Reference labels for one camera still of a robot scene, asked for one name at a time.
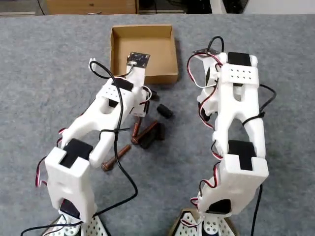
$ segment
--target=white plastic part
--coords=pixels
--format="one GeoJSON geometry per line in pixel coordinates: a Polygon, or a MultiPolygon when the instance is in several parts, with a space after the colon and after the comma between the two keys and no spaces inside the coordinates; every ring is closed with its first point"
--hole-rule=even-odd
{"type": "MultiPolygon", "coordinates": [[[[216,148],[221,156],[228,153],[228,129],[232,121],[236,118],[244,122],[259,114],[258,88],[257,67],[228,63],[222,66],[217,91],[218,117],[216,130],[213,133],[213,141],[216,140],[216,148]],[[243,85],[239,90],[235,90],[234,84],[243,85]],[[240,96],[239,100],[236,100],[235,93],[240,96]]],[[[255,148],[256,156],[265,158],[265,135],[262,119],[253,119],[244,127],[255,148]]]]}
{"type": "Polygon", "coordinates": [[[223,199],[231,200],[231,212],[217,217],[239,214],[254,198],[255,191],[268,177],[268,166],[264,158],[252,157],[252,171],[242,170],[237,155],[226,154],[219,165],[218,185],[204,185],[202,197],[198,194],[198,209],[203,215],[209,206],[223,199]]]}
{"type": "MultiPolygon", "coordinates": [[[[190,222],[191,224],[197,223],[193,215],[189,212],[186,212],[183,215],[182,219],[190,222]]],[[[189,228],[180,223],[174,236],[204,236],[202,234],[202,227],[207,235],[235,236],[232,229],[229,227],[224,218],[219,218],[211,215],[206,216],[203,223],[199,224],[196,228],[189,228]]]]}
{"type": "MultiPolygon", "coordinates": [[[[186,220],[191,224],[196,224],[197,222],[193,218],[193,215],[189,212],[186,212],[181,219],[186,220]]],[[[197,229],[195,227],[188,228],[182,223],[179,224],[174,236],[197,236],[197,229]]]]}
{"type": "MultiPolygon", "coordinates": [[[[142,88],[144,84],[145,69],[134,67],[131,74],[126,80],[134,83],[132,91],[120,88],[124,103],[124,112],[122,123],[133,107],[139,106],[143,101],[142,88]]],[[[95,100],[89,108],[78,117],[72,125],[62,133],[63,140],[61,147],[64,146],[73,138],[80,139],[87,133],[93,130],[109,129],[113,130],[117,127],[121,107],[119,105],[119,96],[116,87],[113,85],[113,80],[109,79],[102,89],[97,93],[95,100]],[[115,108],[109,106],[109,99],[118,102],[115,108]]],[[[106,154],[110,150],[114,142],[115,134],[113,132],[102,132],[98,144],[90,154],[90,164],[97,168],[104,161],[106,154]]]]}
{"type": "MultiPolygon", "coordinates": [[[[133,108],[138,109],[139,103],[145,100],[146,93],[142,89],[144,75],[144,68],[134,67],[126,78],[130,83],[133,83],[132,90],[120,88],[124,105],[122,124],[130,111],[133,108]]],[[[77,208],[83,222],[90,221],[96,211],[95,197],[89,179],[90,165],[97,168],[102,164],[113,145],[115,134],[102,132],[99,142],[90,153],[89,160],[78,157],[70,168],[59,164],[66,155],[63,148],[71,139],[80,140],[93,130],[114,130],[117,128],[120,111],[117,89],[113,85],[113,80],[109,79],[87,110],[62,132],[61,148],[53,148],[45,159],[49,178],[48,191],[54,208],[59,209],[62,201],[67,199],[77,208]],[[109,99],[118,103],[116,107],[109,106],[109,99]]]]}
{"type": "Polygon", "coordinates": [[[95,213],[94,193],[90,183],[90,163],[78,157],[71,168],[59,163],[66,151],[54,147],[45,159],[48,174],[47,188],[52,205],[59,209],[63,199],[71,201],[87,222],[95,213]]]}
{"type": "MultiPolygon", "coordinates": [[[[73,223],[69,221],[69,217],[66,216],[67,223],[73,223]]],[[[62,216],[60,216],[59,220],[56,224],[65,224],[65,220],[62,216]]],[[[87,224],[82,224],[74,227],[63,227],[61,230],[56,231],[58,229],[62,228],[62,226],[59,227],[53,227],[50,228],[45,232],[47,236],[108,236],[100,218],[98,216],[94,217],[89,221],[87,224]]]]}
{"type": "MultiPolygon", "coordinates": [[[[250,56],[252,66],[229,64],[226,53],[220,53],[218,57],[223,64],[219,72],[215,68],[217,62],[214,59],[200,58],[206,74],[210,68],[208,84],[216,79],[219,80],[216,92],[205,102],[203,108],[207,116],[214,112],[218,113],[213,141],[216,141],[216,149],[223,157],[217,173],[217,187],[213,189],[205,185],[202,188],[202,197],[200,193],[198,194],[199,213],[205,217],[229,217],[240,213],[253,199],[256,189],[269,174],[265,160],[264,126],[261,118],[253,119],[244,126],[256,153],[256,157],[252,157],[253,171],[242,170],[239,156],[228,154],[228,130],[232,121],[236,118],[244,122],[259,114],[257,57],[250,56]],[[242,86],[236,87],[235,84],[242,84],[242,86]],[[223,199],[231,200],[229,214],[206,213],[211,204],[223,199]]],[[[201,95],[198,96],[198,102],[201,103],[212,91],[213,88],[203,89],[201,95]]],[[[213,185],[214,178],[212,177],[209,182],[213,185]]]]}

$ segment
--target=screw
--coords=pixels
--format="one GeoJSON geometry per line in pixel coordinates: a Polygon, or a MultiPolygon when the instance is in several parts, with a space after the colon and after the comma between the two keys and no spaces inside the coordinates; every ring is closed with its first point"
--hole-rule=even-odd
{"type": "Polygon", "coordinates": [[[136,145],[139,144],[139,139],[141,139],[146,133],[148,133],[153,127],[158,124],[158,121],[153,121],[147,128],[145,128],[138,136],[132,137],[131,142],[136,145]]]}
{"type": "Polygon", "coordinates": [[[138,135],[141,122],[142,122],[142,117],[138,117],[138,120],[137,120],[136,123],[134,124],[134,129],[133,129],[132,137],[136,137],[136,136],[138,135]]]}
{"type": "MultiPolygon", "coordinates": [[[[123,149],[118,153],[118,160],[120,160],[129,150],[131,149],[131,145],[126,145],[123,149]]],[[[116,158],[112,157],[109,161],[103,162],[101,165],[102,170],[111,171],[114,168],[116,163],[116,158]]]]}

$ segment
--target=bolt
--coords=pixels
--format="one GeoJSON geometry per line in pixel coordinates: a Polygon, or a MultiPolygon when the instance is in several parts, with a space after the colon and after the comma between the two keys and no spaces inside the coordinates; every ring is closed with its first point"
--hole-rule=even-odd
{"type": "MultiPolygon", "coordinates": [[[[129,150],[131,149],[131,145],[126,145],[123,149],[118,153],[118,160],[120,160],[129,150]]],[[[102,170],[111,171],[114,168],[116,163],[116,158],[112,157],[109,161],[103,162],[101,165],[102,170]]]]}
{"type": "Polygon", "coordinates": [[[139,144],[139,139],[141,139],[146,133],[148,133],[153,127],[155,127],[158,124],[158,121],[153,121],[147,128],[145,128],[138,136],[132,137],[131,142],[136,145],[139,144]]]}

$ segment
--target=black cable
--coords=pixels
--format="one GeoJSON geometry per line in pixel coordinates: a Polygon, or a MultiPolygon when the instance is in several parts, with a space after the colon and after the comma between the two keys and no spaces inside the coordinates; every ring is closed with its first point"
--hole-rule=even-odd
{"type": "Polygon", "coordinates": [[[113,79],[114,85],[117,88],[117,93],[118,93],[118,97],[119,97],[119,101],[120,101],[120,106],[121,106],[121,110],[120,110],[120,115],[119,115],[119,119],[118,119],[118,123],[117,123],[117,128],[114,130],[115,133],[115,139],[114,139],[114,153],[115,153],[115,159],[116,159],[116,163],[118,165],[118,167],[121,169],[121,171],[124,173],[124,175],[127,177],[127,179],[130,181],[130,183],[132,184],[133,188],[134,188],[134,194],[118,203],[115,203],[103,210],[100,210],[98,212],[96,212],[94,216],[98,216],[101,215],[115,207],[118,207],[126,202],[129,202],[130,200],[134,199],[137,195],[138,195],[138,188],[137,185],[135,184],[135,182],[133,181],[133,179],[131,178],[131,176],[128,174],[128,172],[121,166],[120,161],[118,159],[118,150],[117,150],[117,140],[118,140],[118,133],[121,127],[121,123],[122,123],[122,119],[123,119],[123,113],[124,113],[124,105],[123,105],[123,97],[122,97],[122,93],[120,91],[119,85],[114,77],[114,75],[112,74],[112,72],[107,69],[104,65],[102,65],[101,63],[97,62],[97,61],[91,61],[90,62],[90,69],[92,70],[92,64],[96,64],[98,66],[100,66],[102,69],[104,69],[107,74],[113,79]]]}
{"type": "MultiPolygon", "coordinates": [[[[102,79],[106,79],[106,80],[108,80],[110,77],[108,77],[108,76],[103,76],[103,75],[100,75],[100,74],[98,74],[96,71],[94,71],[93,69],[92,69],[92,67],[91,67],[91,63],[90,63],[90,69],[91,69],[91,71],[95,74],[95,75],[97,75],[98,77],[100,77],[100,78],[102,78],[102,79]]],[[[118,77],[126,77],[127,75],[129,75],[131,72],[132,72],[132,70],[133,70],[133,65],[131,66],[131,68],[130,68],[130,71],[128,72],[128,73],[126,73],[126,74],[124,74],[124,75],[120,75],[120,76],[118,76],[118,77]]]]}
{"type": "Polygon", "coordinates": [[[20,235],[20,236],[23,236],[23,234],[25,234],[25,233],[28,232],[28,231],[40,230],[40,229],[46,229],[46,228],[58,227],[58,226],[74,227],[74,226],[77,226],[77,225],[81,225],[82,223],[83,223],[83,222],[80,221],[80,222],[75,223],[75,224],[53,224],[53,225],[43,225],[43,226],[31,227],[31,228],[28,228],[28,229],[26,229],[26,230],[23,230],[23,231],[21,232],[21,235],[20,235]]]}
{"type": "MultiPolygon", "coordinates": [[[[62,214],[61,216],[63,217],[63,219],[64,219],[65,223],[67,223],[67,220],[66,220],[65,216],[64,216],[63,214],[62,214]]],[[[47,236],[47,235],[49,235],[49,234],[56,233],[56,232],[58,232],[58,231],[62,230],[63,228],[64,228],[64,226],[62,226],[62,227],[61,227],[60,229],[58,229],[58,230],[55,230],[55,231],[51,231],[51,232],[45,233],[43,236],[47,236]]]]}
{"type": "Polygon", "coordinates": [[[155,9],[156,14],[157,14],[158,13],[157,1],[153,0],[153,3],[154,3],[154,9],[155,9]]]}
{"type": "Polygon", "coordinates": [[[260,87],[263,87],[265,89],[268,89],[269,91],[271,91],[273,93],[272,97],[269,98],[264,104],[262,104],[262,106],[259,108],[259,114],[257,116],[253,116],[253,117],[250,117],[248,118],[247,120],[245,120],[242,125],[244,126],[247,122],[253,120],[253,119],[256,119],[256,118],[263,118],[265,116],[265,112],[263,112],[263,110],[273,101],[275,100],[275,98],[277,97],[277,92],[273,89],[273,88],[270,88],[269,86],[267,85],[263,85],[263,84],[260,84],[259,85],[260,87]]]}
{"type": "Polygon", "coordinates": [[[213,44],[213,41],[215,41],[217,38],[218,38],[219,40],[221,40],[221,52],[222,52],[222,53],[224,52],[224,40],[223,40],[223,38],[222,38],[221,36],[215,36],[215,37],[213,37],[213,38],[210,40],[210,42],[209,42],[209,44],[208,44],[208,47],[207,47],[207,52],[210,51],[210,48],[211,48],[211,45],[213,44]]]}
{"type": "Polygon", "coordinates": [[[263,85],[263,84],[260,84],[259,85],[260,87],[263,87],[265,89],[268,89],[269,91],[271,91],[273,93],[272,97],[268,99],[268,101],[266,101],[260,108],[259,108],[259,111],[262,112],[262,110],[265,109],[266,106],[268,106],[273,100],[275,100],[275,98],[277,97],[277,92],[270,88],[269,86],[266,86],[266,85],[263,85]]]}
{"type": "Polygon", "coordinates": [[[43,15],[45,15],[45,13],[44,13],[44,11],[43,11],[43,8],[41,8],[41,5],[40,5],[39,0],[37,0],[37,2],[38,2],[38,5],[39,5],[39,8],[40,8],[40,10],[41,10],[41,13],[43,13],[43,15]]]}
{"type": "Polygon", "coordinates": [[[256,203],[256,207],[255,207],[254,216],[252,218],[251,236],[254,235],[254,231],[255,231],[255,223],[256,223],[256,217],[257,217],[257,213],[258,213],[258,209],[259,209],[259,203],[260,203],[260,200],[261,200],[261,195],[262,195],[262,184],[259,186],[259,193],[258,193],[258,197],[257,197],[257,203],[256,203]]]}

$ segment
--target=red wire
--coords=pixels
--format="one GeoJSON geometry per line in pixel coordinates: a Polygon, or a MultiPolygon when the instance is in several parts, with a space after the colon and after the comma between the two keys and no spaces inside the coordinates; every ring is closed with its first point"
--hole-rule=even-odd
{"type": "Polygon", "coordinates": [[[186,227],[188,227],[188,228],[196,228],[197,229],[197,226],[192,225],[192,223],[190,223],[190,222],[188,222],[188,221],[186,221],[184,219],[181,219],[181,221],[183,221],[185,224],[189,225],[189,226],[186,226],[186,227]]]}
{"type": "Polygon", "coordinates": [[[43,160],[45,160],[47,156],[44,156],[37,164],[36,167],[36,177],[35,177],[35,186],[38,187],[39,183],[38,183],[38,177],[39,177],[39,168],[40,168],[40,164],[42,163],[43,160]]]}
{"type": "Polygon", "coordinates": [[[217,179],[217,165],[219,164],[219,162],[217,164],[215,164],[213,166],[213,178],[214,178],[214,185],[212,185],[208,180],[206,179],[202,179],[199,183],[199,191],[200,191],[200,196],[202,197],[202,190],[201,190],[201,183],[204,182],[205,184],[207,184],[210,188],[216,188],[218,185],[218,179],[217,179]]]}
{"type": "Polygon", "coordinates": [[[198,115],[199,115],[199,117],[201,118],[201,120],[204,121],[204,124],[205,124],[206,126],[212,128],[212,129],[213,129],[214,127],[213,127],[211,124],[209,124],[208,122],[206,122],[206,121],[202,118],[200,112],[201,112],[201,108],[202,108],[203,104],[205,104],[205,102],[208,101],[208,99],[209,99],[210,97],[212,97],[212,95],[216,92],[217,87],[218,87],[218,82],[217,82],[217,84],[214,86],[214,88],[213,88],[211,94],[210,94],[208,97],[206,97],[205,100],[202,101],[202,103],[200,104],[200,107],[199,107],[199,109],[198,109],[198,115]]]}
{"type": "Polygon", "coordinates": [[[193,204],[195,207],[198,207],[198,204],[194,202],[194,201],[197,201],[197,200],[198,200],[198,198],[191,198],[190,199],[190,203],[193,204]]]}
{"type": "Polygon", "coordinates": [[[62,133],[65,129],[66,129],[66,128],[60,129],[60,130],[58,131],[58,133],[59,133],[59,134],[62,133]]]}

